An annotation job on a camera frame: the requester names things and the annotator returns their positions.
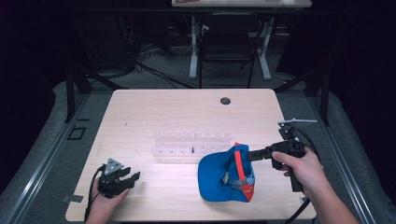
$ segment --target person's right arm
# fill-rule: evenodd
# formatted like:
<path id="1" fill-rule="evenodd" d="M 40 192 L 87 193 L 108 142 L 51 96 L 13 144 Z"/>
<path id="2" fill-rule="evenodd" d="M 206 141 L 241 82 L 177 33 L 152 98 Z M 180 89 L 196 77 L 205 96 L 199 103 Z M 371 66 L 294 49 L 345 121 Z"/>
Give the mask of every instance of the person's right arm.
<path id="1" fill-rule="evenodd" d="M 317 155 L 309 149 L 302 158 L 295 158 L 281 152 L 273 152 L 273 158 L 293 169 L 304 187 L 304 194 L 314 205 L 320 223 L 359 223 L 336 195 L 323 172 Z"/>

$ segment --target person's left hand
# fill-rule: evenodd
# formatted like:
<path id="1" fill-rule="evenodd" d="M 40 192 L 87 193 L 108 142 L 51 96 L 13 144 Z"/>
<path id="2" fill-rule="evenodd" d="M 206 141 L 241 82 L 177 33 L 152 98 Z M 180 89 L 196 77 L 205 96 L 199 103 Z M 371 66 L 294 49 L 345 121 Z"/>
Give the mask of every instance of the person's left hand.
<path id="1" fill-rule="evenodd" d="M 98 182 L 99 182 L 99 178 L 95 179 L 95 181 L 93 182 L 93 189 L 92 189 L 93 202 L 91 205 L 91 212 L 90 215 L 88 216 L 86 223 L 95 223 L 95 224 L 107 223 L 110 220 L 111 216 L 113 215 L 113 212 L 116 209 L 116 207 L 126 198 L 126 196 L 130 191 L 129 189 L 126 189 L 120 195 L 108 199 L 107 197 L 99 193 Z"/>

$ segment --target clear plastic organizer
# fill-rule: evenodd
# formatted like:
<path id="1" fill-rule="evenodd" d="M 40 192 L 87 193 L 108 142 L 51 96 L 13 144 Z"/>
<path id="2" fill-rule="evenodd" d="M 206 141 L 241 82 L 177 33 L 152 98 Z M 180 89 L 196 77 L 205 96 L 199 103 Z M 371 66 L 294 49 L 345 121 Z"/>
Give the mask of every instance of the clear plastic organizer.
<path id="1" fill-rule="evenodd" d="M 156 157 L 203 157 L 232 147 L 230 133 L 155 133 Z"/>

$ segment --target dark background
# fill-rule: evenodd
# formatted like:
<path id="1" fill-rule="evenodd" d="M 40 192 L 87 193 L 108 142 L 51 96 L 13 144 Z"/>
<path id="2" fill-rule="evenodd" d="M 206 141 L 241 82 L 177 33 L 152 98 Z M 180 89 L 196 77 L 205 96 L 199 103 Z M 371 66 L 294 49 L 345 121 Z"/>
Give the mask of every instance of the dark background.
<path id="1" fill-rule="evenodd" d="M 125 45 L 118 29 L 120 22 L 125 21 L 114 17 L 90 21 L 82 17 L 59 18 L 45 11 L 48 5 L 91 6 L 82 6 L 80 2 L 87 3 L 72 0 L 0 3 L 1 191 L 20 167 L 49 117 L 55 100 L 52 88 L 65 80 L 72 65 L 134 69 L 137 49 Z M 169 7 L 170 1 L 153 2 L 129 1 L 128 7 Z M 101 7 L 114 6 L 110 1 L 101 3 Z M 392 0 L 359 3 L 316 0 L 312 6 L 324 11 L 341 8 L 351 8 L 353 22 L 348 32 L 342 33 L 348 41 L 332 67 L 330 88 L 342 101 L 384 190 L 396 202 L 393 173 L 396 170 L 393 146 L 396 134 L 393 117 L 396 114 L 396 27 L 393 23 L 396 20 L 392 16 L 396 6 Z M 166 25 L 171 20 L 149 17 L 141 19 L 140 26 L 135 28 L 166 49 L 169 41 Z M 343 22 L 298 20 L 278 71 L 301 76 L 318 66 Z"/>

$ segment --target baseball cap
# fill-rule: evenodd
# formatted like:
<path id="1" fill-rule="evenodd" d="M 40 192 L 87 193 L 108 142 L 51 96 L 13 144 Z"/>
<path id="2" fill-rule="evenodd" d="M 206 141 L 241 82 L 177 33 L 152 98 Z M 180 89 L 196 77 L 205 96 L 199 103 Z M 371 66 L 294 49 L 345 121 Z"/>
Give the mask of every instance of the baseball cap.
<path id="1" fill-rule="evenodd" d="M 235 143 L 225 152 L 209 154 L 198 165 L 198 186 L 209 202 L 250 202 L 254 193 L 254 173 L 248 146 Z"/>

